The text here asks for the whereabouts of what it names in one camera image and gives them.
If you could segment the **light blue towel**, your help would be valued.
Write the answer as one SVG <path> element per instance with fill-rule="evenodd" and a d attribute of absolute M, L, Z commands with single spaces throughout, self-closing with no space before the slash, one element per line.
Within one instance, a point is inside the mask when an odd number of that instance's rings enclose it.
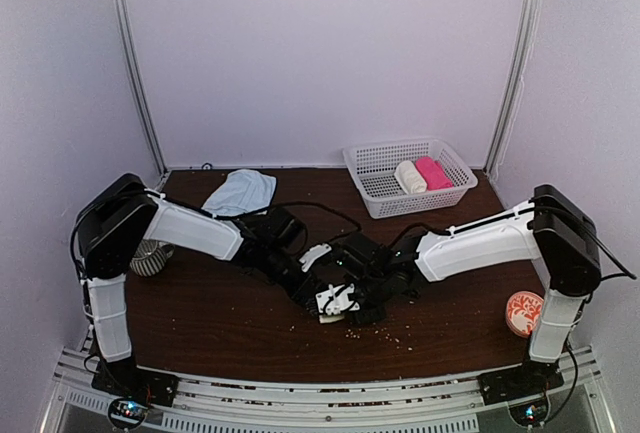
<path fill-rule="evenodd" d="M 277 179 L 253 169 L 232 171 L 202 208 L 214 216 L 237 216 L 271 204 Z"/>

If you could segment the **green patterned towel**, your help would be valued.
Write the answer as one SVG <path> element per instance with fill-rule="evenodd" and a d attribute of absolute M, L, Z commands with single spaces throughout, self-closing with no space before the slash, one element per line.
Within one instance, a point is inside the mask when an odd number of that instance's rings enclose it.
<path fill-rule="evenodd" d="M 342 314 L 339 315 L 320 315 L 319 322 L 321 324 L 333 324 L 345 319 L 345 316 Z"/>

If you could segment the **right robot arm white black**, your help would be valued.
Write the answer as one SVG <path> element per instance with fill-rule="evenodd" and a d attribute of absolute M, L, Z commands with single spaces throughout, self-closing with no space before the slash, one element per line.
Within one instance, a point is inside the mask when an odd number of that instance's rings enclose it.
<path fill-rule="evenodd" d="M 417 235 L 406 228 L 390 245 L 355 233 L 336 249 L 350 280 L 317 304 L 322 317 L 349 314 L 374 323 L 384 304 L 410 289 L 416 277 L 441 282 L 472 270 L 516 261 L 542 261 L 549 286 L 529 340 L 528 360 L 513 372 L 519 393 L 535 393 L 551 377 L 582 305 L 607 280 L 600 257 L 618 260 L 599 240 L 595 224 L 551 185 L 500 214 Z"/>

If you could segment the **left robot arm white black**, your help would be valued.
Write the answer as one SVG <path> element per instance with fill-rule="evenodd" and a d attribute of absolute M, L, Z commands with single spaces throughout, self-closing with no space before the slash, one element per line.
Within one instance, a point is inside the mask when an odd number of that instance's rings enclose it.
<path fill-rule="evenodd" d="M 215 260 L 253 268 L 296 304 L 315 312 L 323 284 L 289 253 L 304 232 L 285 207 L 273 204 L 277 180 L 255 170 L 230 173 L 201 206 L 148 188 L 127 173 L 76 217 L 70 257 L 83 287 L 85 312 L 97 338 L 106 382 L 123 397 L 144 386 L 128 331 L 125 282 L 146 243 L 180 247 Z"/>

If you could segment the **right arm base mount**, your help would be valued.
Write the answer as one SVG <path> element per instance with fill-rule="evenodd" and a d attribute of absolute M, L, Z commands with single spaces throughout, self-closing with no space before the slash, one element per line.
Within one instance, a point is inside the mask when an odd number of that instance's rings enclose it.
<path fill-rule="evenodd" d="M 477 381 L 486 406 L 543 395 L 564 385 L 558 358 L 537 360 L 529 354 L 516 366 L 480 374 Z"/>

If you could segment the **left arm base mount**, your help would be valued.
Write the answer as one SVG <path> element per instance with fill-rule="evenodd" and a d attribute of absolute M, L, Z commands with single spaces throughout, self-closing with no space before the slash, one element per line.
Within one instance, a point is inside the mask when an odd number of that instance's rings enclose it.
<path fill-rule="evenodd" d="M 116 362 L 101 359 L 91 383 L 98 391 L 166 407 L 173 405 L 178 385 L 177 376 L 139 368 L 134 357 Z"/>

